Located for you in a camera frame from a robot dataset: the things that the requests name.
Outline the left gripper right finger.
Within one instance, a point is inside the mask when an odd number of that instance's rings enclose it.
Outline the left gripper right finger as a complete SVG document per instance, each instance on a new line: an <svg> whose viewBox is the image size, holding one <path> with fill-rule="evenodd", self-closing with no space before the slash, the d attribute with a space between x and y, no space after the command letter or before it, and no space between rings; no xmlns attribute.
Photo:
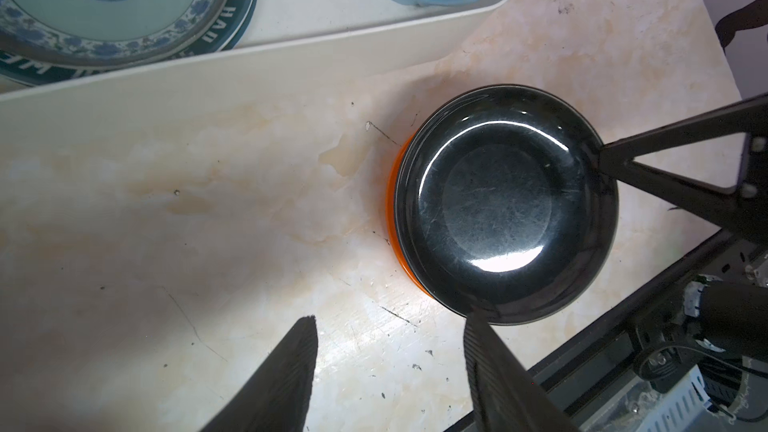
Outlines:
<svg viewBox="0 0 768 432"><path fill-rule="evenodd" d="M576 431L533 381L485 318L472 312L463 335L468 384L479 431Z"/></svg>

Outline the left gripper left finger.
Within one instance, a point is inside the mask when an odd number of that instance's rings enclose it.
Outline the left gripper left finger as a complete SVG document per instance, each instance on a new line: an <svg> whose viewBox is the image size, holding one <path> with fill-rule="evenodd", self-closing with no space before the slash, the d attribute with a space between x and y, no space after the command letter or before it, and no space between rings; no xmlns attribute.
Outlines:
<svg viewBox="0 0 768 432"><path fill-rule="evenodd" d="M302 431L318 354L316 318L289 329L205 431Z"/></svg>

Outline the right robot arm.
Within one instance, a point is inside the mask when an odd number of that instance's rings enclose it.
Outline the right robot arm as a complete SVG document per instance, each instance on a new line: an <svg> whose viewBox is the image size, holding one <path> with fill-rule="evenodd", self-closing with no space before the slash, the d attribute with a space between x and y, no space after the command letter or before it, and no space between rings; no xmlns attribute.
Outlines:
<svg viewBox="0 0 768 432"><path fill-rule="evenodd" d="M734 134L745 138L736 184L720 188L637 162L637 157ZM604 174L663 199L755 245L767 243L767 97L755 96L606 145ZM767 290L723 281L687 288L687 317L702 340L767 358Z"/></svg>

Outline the black round plate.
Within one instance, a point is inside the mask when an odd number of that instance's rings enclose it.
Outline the black round plate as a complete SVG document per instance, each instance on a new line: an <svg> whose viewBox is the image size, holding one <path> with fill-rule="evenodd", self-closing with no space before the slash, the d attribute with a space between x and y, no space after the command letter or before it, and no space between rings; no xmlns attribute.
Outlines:
<svg viewBox="0 0 768 432"><path fill-rule="evenodd" d="M618 187L602 140L560 98L499 84L436 110L398 156L388 228L428 296L493 325L564 309L595 280L615 237Z"/></svg>

